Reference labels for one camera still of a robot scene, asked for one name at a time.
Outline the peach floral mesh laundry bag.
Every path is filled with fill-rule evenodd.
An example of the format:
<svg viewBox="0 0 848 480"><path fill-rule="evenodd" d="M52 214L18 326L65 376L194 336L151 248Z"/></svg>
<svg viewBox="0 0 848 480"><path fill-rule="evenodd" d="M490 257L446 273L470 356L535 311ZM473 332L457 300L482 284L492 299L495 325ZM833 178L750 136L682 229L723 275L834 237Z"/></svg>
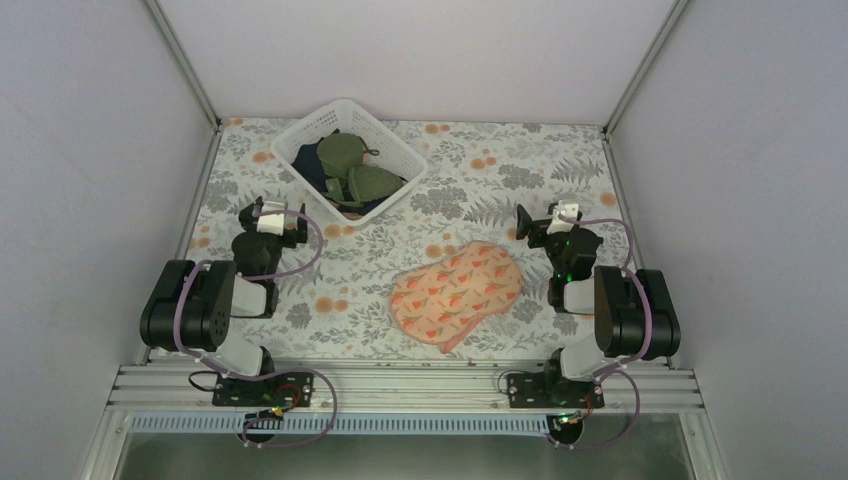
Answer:
<svg viewBox="0 0 848 480"><path fill-rule="evenodd" d="M519 265L501 246L475 241L395 281L389 312L412 339L450 353L484 319L519 298Z"/></svg>

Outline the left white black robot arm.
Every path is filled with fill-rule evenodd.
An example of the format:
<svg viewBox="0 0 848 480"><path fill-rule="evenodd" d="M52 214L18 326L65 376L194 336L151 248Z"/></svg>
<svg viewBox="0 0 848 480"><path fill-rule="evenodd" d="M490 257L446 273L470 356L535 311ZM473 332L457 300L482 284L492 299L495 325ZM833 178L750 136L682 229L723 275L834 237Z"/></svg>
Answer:
<svg viewBox="0 0 848 480"><path fill-rule="evenodd" d="M234 318L268 319L279 301L279 263L286 249L304 245L317 223L300 207L257 198L239 212L241 233L230 260L170 260L140 317L140 337L151 348L190 356L224 378L255 405L270 402L278 377L270 353L230 330Z"/></svg>

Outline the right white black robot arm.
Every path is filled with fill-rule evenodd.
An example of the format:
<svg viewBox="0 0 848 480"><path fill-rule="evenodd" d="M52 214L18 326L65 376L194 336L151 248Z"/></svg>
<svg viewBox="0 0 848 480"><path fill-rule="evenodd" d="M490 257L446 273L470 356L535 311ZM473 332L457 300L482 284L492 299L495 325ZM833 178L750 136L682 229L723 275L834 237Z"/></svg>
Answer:
<svg viewBox="0 0 848 480"><path fill-rule="evenodd" d="M681 331L664 275L655 269L632 270L633 234L621 219L627 253L619 266L597 262L603 238L597 219L583 217L575 203L560 201L548 218L535 220L516 207L516 237L541 249L551 264L548 303L559 313L589 315L593 331L552 358L553 373L541 384L544 399L565 407L580 393L579 381L601 383L636 361L674 355Z"/></svg>

